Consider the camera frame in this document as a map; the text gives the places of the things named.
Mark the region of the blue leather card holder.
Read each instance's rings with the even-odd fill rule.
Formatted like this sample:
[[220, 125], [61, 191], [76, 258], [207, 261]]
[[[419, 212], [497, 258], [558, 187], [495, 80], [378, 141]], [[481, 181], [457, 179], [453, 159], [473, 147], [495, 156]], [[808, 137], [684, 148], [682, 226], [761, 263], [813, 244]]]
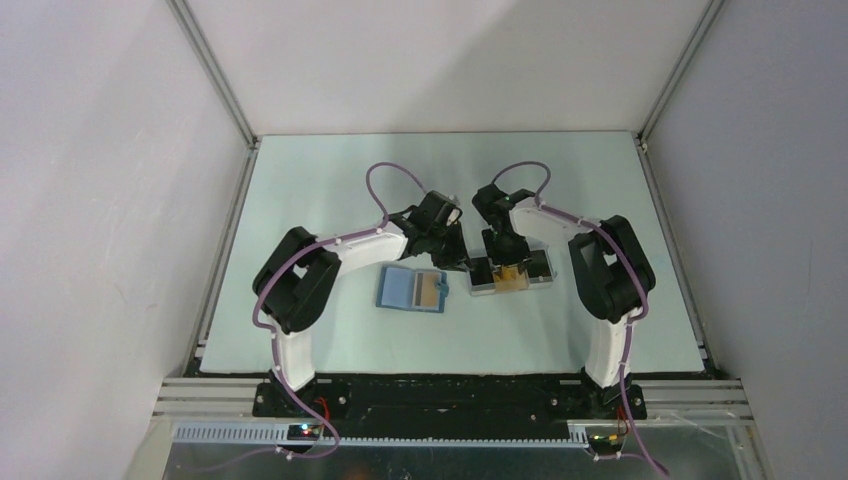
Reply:
[[[439, 311], [424, 311], [418, 310], [411, 306], [414, 276], [416, 271], [429, 270], [438, 271], [442, 274], [442, 306]], [[450, 287], [448, 285], [448, 276], [445, 271], [433, 269], [410, 269], [400, 266], [387, 265], [383, 266], [380, 272], [375, 306], [377, 308], [407, 311], [407, 312], [424, 312], [441, 314], [445, 310], [446, 299], [449, 296]]]

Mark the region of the gold VIP credit card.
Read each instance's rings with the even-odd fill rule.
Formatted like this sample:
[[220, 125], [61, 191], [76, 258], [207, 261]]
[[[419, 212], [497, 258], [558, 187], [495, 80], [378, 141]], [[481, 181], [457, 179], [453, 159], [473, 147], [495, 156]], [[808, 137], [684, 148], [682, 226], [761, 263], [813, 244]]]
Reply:
[[442, 274], [438, 271], [415, 272], [411, 306], [418, 310], [439, 311], [442, 306]]

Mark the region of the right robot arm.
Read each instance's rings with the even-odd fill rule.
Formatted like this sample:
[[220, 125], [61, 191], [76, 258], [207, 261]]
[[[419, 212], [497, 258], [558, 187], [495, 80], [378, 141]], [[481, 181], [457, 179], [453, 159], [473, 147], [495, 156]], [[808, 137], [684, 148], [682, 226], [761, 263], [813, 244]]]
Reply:
[[627, 390], [633, 324], [648, 311], [654, 271], [630, 224], [578, 217], [544, 204], [527, 189], [508, 194], [495, 184], [481, 187], [472, 204], [488, 227], [482, 237], [494, 277], [512, 269], [527, 274], [531, 240], [568, 253], [578, 297], [596, 318], [581, 392], [585, 411], [606, 418]]

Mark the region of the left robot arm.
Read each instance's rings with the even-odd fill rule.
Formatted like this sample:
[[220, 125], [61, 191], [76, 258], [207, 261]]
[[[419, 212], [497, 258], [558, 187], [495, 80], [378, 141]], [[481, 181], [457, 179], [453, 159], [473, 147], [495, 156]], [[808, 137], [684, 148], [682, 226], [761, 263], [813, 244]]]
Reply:
[[320, 238], [298, 226], [284, 235], [252, 283], [257, 296], [252, 322], [270, 333], [272, 374], [282, 384], [277, 402], [283, 409], [299, 417], [315, 406], [310, 330], [337, 279], [419, 255], [428, 255], [439, 270], [469, 270], [462, 214], [455, 199], [429, 191], [419, 204], [384, 213], [363, 230]]

